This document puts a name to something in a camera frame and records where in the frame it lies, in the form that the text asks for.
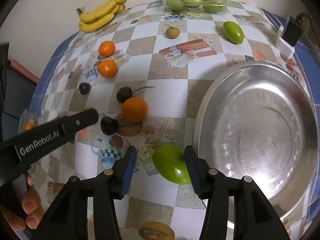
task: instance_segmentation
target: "metal bolt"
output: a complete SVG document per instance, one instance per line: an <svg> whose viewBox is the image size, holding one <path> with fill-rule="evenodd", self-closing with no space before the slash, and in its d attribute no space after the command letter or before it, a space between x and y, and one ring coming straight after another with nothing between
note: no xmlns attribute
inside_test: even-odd
<svg viewBox="0 0 320 240"><path fill-rule="evenodd" d="M107 170L104 171L104 175L109 176L109 175L112 175L112 174L113 174L113 170L112 169L107 169Z"/></svg>
<svg viewBox="0 0 320 240"><path fill-rule="evenodd" d="M252 178L250 176L244 176L244 181L250 183Z"/></svg>
<svg viewBox="0 0 320 240"><path fill-rule="evenodd" d="M217 175L218 174L218 171L216 169L210 169L209 170L209 174L211 175Z"/></svg>
<svg viewBox="0 0 320 240"><path fill-rule="evenodd" d="M69 181L70 182L76 182L78 180L78 177L77 176L71 176L70 178L69 178Z"/></svg>

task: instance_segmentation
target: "wall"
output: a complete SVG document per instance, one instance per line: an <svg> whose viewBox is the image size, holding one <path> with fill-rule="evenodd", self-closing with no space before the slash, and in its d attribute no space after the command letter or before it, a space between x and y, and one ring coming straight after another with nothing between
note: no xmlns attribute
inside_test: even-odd
<svg viewBox="0 0 320 240"><path fill-rule="evenodd" d="M19 0L0 29L0 42L10 41L9 59L14 58L40 77L56 47L78 31L76 8L91 11L106 0ZM127 8L153 0L128 0ZM287 17L296 16L300 0L236 0Z"/></svg>

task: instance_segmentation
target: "finger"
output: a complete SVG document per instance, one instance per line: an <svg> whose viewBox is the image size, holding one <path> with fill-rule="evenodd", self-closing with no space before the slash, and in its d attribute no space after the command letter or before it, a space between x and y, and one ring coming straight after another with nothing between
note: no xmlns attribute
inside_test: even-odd
<svg viewBox="0 0 320 240"><path fill-rule="evenodd" d="M27 182L30 187L33 186L33 180L29 172L27 172Z"/></svg>
<svg viewBox="0 0 320 240"><path fill-rule="evenodd" d="M26 223L31 229L36 229L44 216L44 209L40 206L37 210L29 214L26 218Z"/></svg>
<svg viewBox="0 0 320 240"><path fill-rule="evenodd" d="M34 187L30 187L22 200L22 207L27 214L31 214L41 205L41 199Z"/></svg>
<svg viewBox="0 0 320 240"><path fill-rule="evenodd" d="M18 217L17 215L15 215L14 213L12 213L9 209L0 205L0 212L1 211L4 218L7 220L10 227L14 231L22 231L26 228L26 223L24 222L24 220Z"/></svg>

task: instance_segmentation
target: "round metal tray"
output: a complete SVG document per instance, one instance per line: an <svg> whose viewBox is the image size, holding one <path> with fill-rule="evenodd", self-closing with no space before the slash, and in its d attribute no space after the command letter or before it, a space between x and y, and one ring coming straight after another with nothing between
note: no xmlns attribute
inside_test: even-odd
<svg viewBox="0 0 320 240"><path fill-rule="evenodd" d="M200 105L193 147L228 177L251 176L284 218L303 197L317 162L308 97L278 66L240 63L219 76ZM228 220L234 222L233 198Z"/></svg>

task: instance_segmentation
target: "tablecloth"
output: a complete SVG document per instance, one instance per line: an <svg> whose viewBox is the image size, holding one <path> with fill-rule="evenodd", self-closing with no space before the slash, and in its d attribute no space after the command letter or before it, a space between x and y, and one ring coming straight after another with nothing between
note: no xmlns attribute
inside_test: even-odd
<svg viewBox="0 0 320 240"><path fill-rule="evenodd" d="M223 71L239 62L266 60L280 65L313 100L297 55L287 59L274 47L279 26L275 19L260 8L234 1L223 15L171 13L162 1L155 1L128 8L101 30L79 32L65 41L51 60L59 60L58 63L45 70L44 75L50 78L40 79L41 86L30 109L41 112L42 122L86 107L96 108L100 118L83 137L55 150L34 166L33 178L44 207L48 208L70 176L95 177L121 158L129 145L134 145L139 158L130 191L122 201L115 201L123 239L139 238L137 228L147 221L167 224L176 237L198 239L205 207L191 184L173 184L157 172L151 158L153 147L168 142L179 148L192 144L202 97ZM232 44L224 37L225 21L240 24L245 36L242 44ZM179 28L178 38L166 37L169 26ZM111 79L102 78L97 72L98 64L106 59L97 50L106 40L116 45L108 59L117 64L118 73ZM89 94L80 94L81 82L91 84ZM135 94L149 108L141 126L132 127L120 115L116 92L123 86L132 90L154 86ZM103 135L100 120L104 116L118 119L121 133ZM106 141L103 151L98 152L97 139ZM308 222L309 191L284 221L292 239L302 235ZM92 199L88 208L92 239ZM227 239L232 239L232 234L228 229Z"/></svg>

